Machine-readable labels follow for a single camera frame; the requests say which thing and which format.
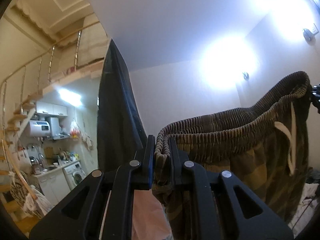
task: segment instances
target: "white sheet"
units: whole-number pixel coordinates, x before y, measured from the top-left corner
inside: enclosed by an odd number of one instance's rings
[[[296,211],[294,217],[292,218],[291,222],[288,224],[288,226],[291,229],[294,226],[294,224],[296,223],[296,221],[298,220],[298,218],[301,216],[303,211],[306,209],[308,204],[311,202],[311,199],[305,199],[305,198],[306,197],[312,198],[313,196],[315,196],[315,192],[316,192],[318,185],[319,185],[318,183],[314,183],[314,184],[306,183],[304,185],[303,191],[302,191],[302,196],[301,196],[297,211]],[[304,212],[304,214],[302,215],[302,217],[298,221],[298,223],[294,226],[294,228],[293,228],[294,238],[309,223],[309,221],[311,220],[311,218],[315,212],[317,205],[318,205],[318,199],[313,200],[312,203],[310,204],[310,206],[308,206],[308,208],[306,209],[306,211]]]

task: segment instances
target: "washing machine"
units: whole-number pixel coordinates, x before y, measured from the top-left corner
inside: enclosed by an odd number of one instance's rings
[[[71,190],[73,190],[86,177],[86,174],[81,168],[80,162],[73,163],[63,168],[63,173]]]

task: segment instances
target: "wall socket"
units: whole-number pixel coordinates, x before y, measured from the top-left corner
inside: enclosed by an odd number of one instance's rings
[[[316,35],[319,33],[318,28],[315,24],[313,24],[312,29],[310,31],[313,33],[313,35]]]

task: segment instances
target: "wooden handrail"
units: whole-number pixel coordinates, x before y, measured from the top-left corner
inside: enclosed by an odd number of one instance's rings
[[[95,24],[98,24],[98,23],[99,23],[99,21],[94,22],[94,23],[91,23],[91,24],[89,24],[89,25],[86,25],[85,27],[79,28],[79,29],[75,30],[74,32],[71,32],[71,33],[68,34],[67,36],[61,38],[60,40],[56,41],[55,43],[53,43],[53,44],[50,46],[50,48],[49,48],[47,51],[45,51],[44,53],[40,54],[39,56],[37,56],[37,57],[35,57],[35,58],[33,58],[33,59],[29,60],[29,61],[27,61],[26,63],[24,63],[23,65],[21,65],[20,67],[18,67],[16,70],[14,70],[12,73],[10,73],[10,74],[2,81],[2,83],[1,83],[1,85],[0,85],[0,88],[2,88],[2,85],[4,84],[5,81],[7,81],[10,77],[12,77],[12,76],[13,76],[15,73],[17,73],[20,69],[22,69],[24,66],[30,64],[30,63],[33,62],[34,60],[36,60],[36,59],[42,57],[43,55],[45,55],[46,53],[48,53],[48,52],[52,49],[53,46],[58,45],[61,41],[65,40],[65,39],[67,39],[67,38],[69,38],[69,37],[71,37],[73,34],[78,33],[79,31],[82,31],[82,30],[84,30],[84,29],[86,29],[86,28],[89,28],[89,27],[91,27],[91,26],[93,26],[93,25],[95,25]]]
[[[25,188],[27,189],[27,191],[30,193],[31,197],[36,200],[38,197],[36,196],[36,194],[33,192],[32,188],[28,185],[28,183],[26,182],[26,180],[24,179],[24,177],[22,176],[21,172],[19,171],[17,164],[14,162],[13,158],[12,158],[12,154],[9,151],[7,142],[4,139],[1,139],[2,141],[2,149],[4,154],[6,155],[9,163],[11,164],[11,166],[13,167],[14,171],[17,173],[18,178],[21,180],[22,184],[25,186]]]

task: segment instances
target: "camouflage pants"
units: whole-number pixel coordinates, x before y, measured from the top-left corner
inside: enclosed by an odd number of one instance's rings
[[[289,221],[307,174],[310,95],[307,74],[296,72],[252,107],[186,119],[160,131],[154,153],[153,194],[165,206],[174,239],[190,239],[190,198],[188,192],[171,188],[169,138],[174,137],[178,149],[207,170],[232,171]]]

